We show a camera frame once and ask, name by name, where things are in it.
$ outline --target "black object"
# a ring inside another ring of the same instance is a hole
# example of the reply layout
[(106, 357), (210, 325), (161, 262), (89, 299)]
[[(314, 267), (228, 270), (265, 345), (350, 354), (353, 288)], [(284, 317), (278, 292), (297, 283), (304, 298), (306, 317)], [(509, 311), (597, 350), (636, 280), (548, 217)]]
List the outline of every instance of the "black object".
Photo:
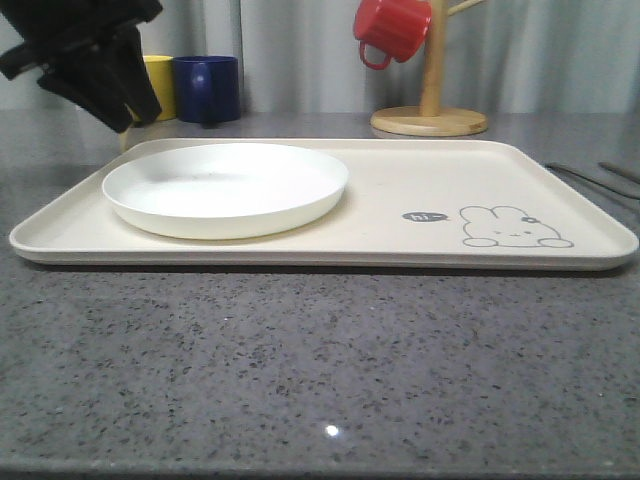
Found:
[(152, 122), (161, 107), (136, 25), (161, 11), (158, 0), (0, 0), (0, 12), (25, 40), (0, 57), (0, 71), (12, 80), (40, 66), (38, 85), (116, 132), (131, 125), (129, 109)]
[[(618, 167), (616, 165), (613, 165), (607, 162), (600, 162), (598, 163), (598, 166), (604, 170), (607, 170), (608, 172), (618, 175), (619, 177), (629, 180), (632, 183), (640, 184), (640, 175), (638, 175), (635, 172), (632, 172), (630, 170)], [(602, 180), (599, 180), (594, 177), (590, 177), (589, 175), (586, 175), (580, 172), (579, 170), (576, 170), (575, 168), (569, 167), (568, 165), (562, 165), (560, 163), (547, 163), (545, 167), (555, 172), (568, 173), (582, 180), (593, 183), (594, 185), (598, 185), (599, 187), (609, 190), (610, 192), (617, 193), (618, 195), (621, 195), (623, 197), (631, 198), (633, 200), (640, 200), (640, 193), (632, 193), (626, 190), (622, 190), (615, 185), (612, 185), (607, 182), (603, 182)]]

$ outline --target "tray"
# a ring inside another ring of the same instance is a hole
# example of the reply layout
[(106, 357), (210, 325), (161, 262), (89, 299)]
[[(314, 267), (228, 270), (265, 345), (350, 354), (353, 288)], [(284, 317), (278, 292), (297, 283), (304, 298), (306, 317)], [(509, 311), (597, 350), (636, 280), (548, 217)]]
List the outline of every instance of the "tray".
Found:
[[(181, 240), (122, 221), (101, 192), (151, 153), (260, 142), (326, 152), (349, 169), (338, 205), (305, 226)], [(605, 270), (637, 237), (520, 150), (476, 140), (163, 139), (142, 143), (16, 226), (16, 253), (48, 264), (362, 265)]]

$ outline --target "granite countertop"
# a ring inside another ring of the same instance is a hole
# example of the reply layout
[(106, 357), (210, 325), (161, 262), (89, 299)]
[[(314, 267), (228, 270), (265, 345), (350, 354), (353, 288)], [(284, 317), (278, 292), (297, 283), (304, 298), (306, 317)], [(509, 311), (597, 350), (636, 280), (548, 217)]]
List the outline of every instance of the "granite countertop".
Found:
[[(256, 114), (163, 137), (393, 137)], [(640, 170), (640, 116), (473, 137)], [(75, 110), (0, 113), (0, 227), (118, 155)], [(568, 180), (640, 233), (640, 203)], [(640, 268), (45, 267), (0, 245), (0, 477), (640, 477)]]

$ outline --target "gray curtain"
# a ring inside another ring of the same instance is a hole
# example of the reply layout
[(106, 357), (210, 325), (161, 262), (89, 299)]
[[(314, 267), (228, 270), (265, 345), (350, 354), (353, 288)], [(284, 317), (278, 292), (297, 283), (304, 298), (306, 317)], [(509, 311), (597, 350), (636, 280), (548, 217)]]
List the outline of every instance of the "gray curtain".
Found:
[[(382, 72), (358, 58), (359, 0), (164, 0), (148, 54), (236, 55), (244, 106), (363, 112), (419, 101), (424, 52)], [(453, 6), (457, 1), (451, 0)], [(4, 19), (0, 48), (17, 43)], [(448, 22), (443, 104), (483, 112), (637, 112), (640, 1), (487, 0)], [(62, 106), (36, 73), (0, 80), (0, 108)]]

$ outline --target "metal utensil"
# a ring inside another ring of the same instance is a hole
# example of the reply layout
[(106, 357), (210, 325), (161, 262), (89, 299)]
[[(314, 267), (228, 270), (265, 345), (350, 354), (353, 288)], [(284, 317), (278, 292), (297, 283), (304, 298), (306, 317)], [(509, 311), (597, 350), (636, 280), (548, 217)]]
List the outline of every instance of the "metal utensil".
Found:
[[(618, 167), (617, 165), (613, 165), (608, 162), (600, 162), (598, 163), (598, 166), (604, 170), (607, 170), (608, 172), (618, 175), (619, 177), (622, 177), (626, 180), (629, 180), (635, 184), (640, 185), (640, 174), (638, 173), (632, 172), (631, 170), (628, 170), (626, 168)], [(560, 163), (547, 163), (545, 167), (554, 172), (568, 173), (570, 175), (586, 180), (587, 182), (598, 185), (599, 187), (602, 187), (606, 190), (609, 190), (610, 192), (616, 193), (623, 197), (631, 198), (633, 200), (640, 200), (640, 194), (638, 193), (628, 192), (626, 190), (619, 188), (616, 185), (604, 182), (597, 178), (591, 177), (585, 173), (582, 173), (581, 171), (573, 167), (570, 167), (568, 165), (563, 165)]]

